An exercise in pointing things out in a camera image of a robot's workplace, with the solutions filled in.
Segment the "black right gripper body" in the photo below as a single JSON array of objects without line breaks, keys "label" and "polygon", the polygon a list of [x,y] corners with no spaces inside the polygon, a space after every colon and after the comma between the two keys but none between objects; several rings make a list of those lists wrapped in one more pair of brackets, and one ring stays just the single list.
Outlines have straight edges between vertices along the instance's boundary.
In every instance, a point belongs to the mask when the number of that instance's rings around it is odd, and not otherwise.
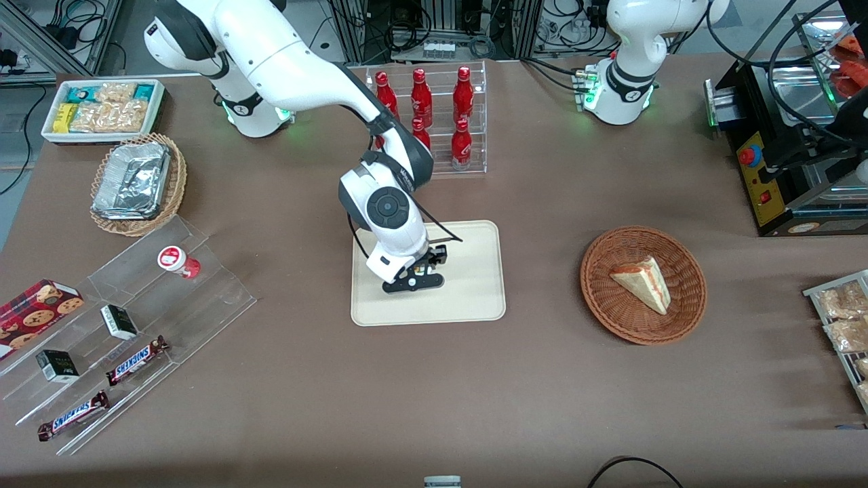
[{"label": "black right gripper body", "polygon": [[446,279],[442,274],[438,274],[437,266],[446,262],[447,259],[446,244],[429,247],[421,259],[409,268],[402,269],[393,282],[384,282],[382,290],[387,294],[393,294],[443,287],[446,284]]}]

